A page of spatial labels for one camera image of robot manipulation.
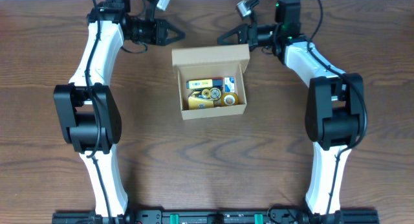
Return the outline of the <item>brown cardboard box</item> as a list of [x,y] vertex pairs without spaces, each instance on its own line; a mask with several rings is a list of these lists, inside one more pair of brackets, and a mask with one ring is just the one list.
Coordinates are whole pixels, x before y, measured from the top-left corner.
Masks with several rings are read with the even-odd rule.
[[[250,60],[248,45],[225,45],[172,50],[172,67],[177,75],[180,95],[180,111],[184,120],[242,115],[247,107],[244,72]],[[188,80],[209,78],[235,78],[235,92],[239,99],[236,106],[222,106],[221,98],[213,108],[189,110],[188,98],[192,89]]]

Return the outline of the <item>blue white staples box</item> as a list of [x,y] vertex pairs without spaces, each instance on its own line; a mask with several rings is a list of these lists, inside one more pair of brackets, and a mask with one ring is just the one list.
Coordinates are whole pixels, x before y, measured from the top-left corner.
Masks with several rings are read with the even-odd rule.
[[235,92],[235,78],[233,76],[224,77],[224,91],[225,93],[234,93]]

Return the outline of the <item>yellow highlighter marker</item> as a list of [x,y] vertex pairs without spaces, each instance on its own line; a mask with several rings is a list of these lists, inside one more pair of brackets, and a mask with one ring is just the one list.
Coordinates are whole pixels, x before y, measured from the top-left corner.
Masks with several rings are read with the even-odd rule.
[[223,85],[222,78],[209,78],[202,80],[188,80],[186,87],[188,89],[205,89],[209,87],[220,87]]

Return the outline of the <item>orange black correction tape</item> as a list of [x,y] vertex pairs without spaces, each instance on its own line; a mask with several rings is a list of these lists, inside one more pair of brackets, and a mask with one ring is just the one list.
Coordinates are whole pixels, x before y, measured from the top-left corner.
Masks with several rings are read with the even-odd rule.
[[217,87],[200,89],[192,92],[191,97],[217,101],[222,97],[222,91]]

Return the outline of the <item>yellow clear tape roll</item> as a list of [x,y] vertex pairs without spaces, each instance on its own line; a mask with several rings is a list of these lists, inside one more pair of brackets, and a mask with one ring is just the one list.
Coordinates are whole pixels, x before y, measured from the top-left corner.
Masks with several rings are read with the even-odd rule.
[[236,106],[239,104],[239,99],[236,93],[223,93],[221,97],[222,106]]

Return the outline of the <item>yellow spiral notepad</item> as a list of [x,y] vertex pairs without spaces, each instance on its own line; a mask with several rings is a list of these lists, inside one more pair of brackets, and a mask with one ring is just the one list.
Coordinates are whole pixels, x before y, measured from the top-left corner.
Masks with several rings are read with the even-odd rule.
[[213,108],[214,101],[208,100],[205,98],[198,98],[195,96],[190,96],[188,98],[188,106],[189,106],[189,110]]

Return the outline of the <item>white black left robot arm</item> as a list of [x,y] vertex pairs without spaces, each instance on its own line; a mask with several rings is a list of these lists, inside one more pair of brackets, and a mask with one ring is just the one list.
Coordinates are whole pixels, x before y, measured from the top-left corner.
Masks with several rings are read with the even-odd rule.
[[185,33],[165,19],[131,17],[125,1],[95,3],[87,15],[89,37],[79,67],[53,98],[63,138],[87,167],[96,206],[89,212],[57,212],[53,223],[134,223],[135,213],[120,178],[117,144],[122,119],[110,89],[114,63],[125,40],[166,46]]

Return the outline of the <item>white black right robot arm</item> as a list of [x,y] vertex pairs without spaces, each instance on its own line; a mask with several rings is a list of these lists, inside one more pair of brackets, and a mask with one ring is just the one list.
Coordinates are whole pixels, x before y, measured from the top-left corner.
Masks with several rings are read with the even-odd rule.
[[308,87],[305,130],[313,143],[312,175],[305,201],[310,213],[330,219],[340,211],[340,187],[347,158],[367,130],[362,77],[347,74],[325,59],[298,23],[239,25],[219,36],[237,36],[250,50],[270,47],[274,56]]

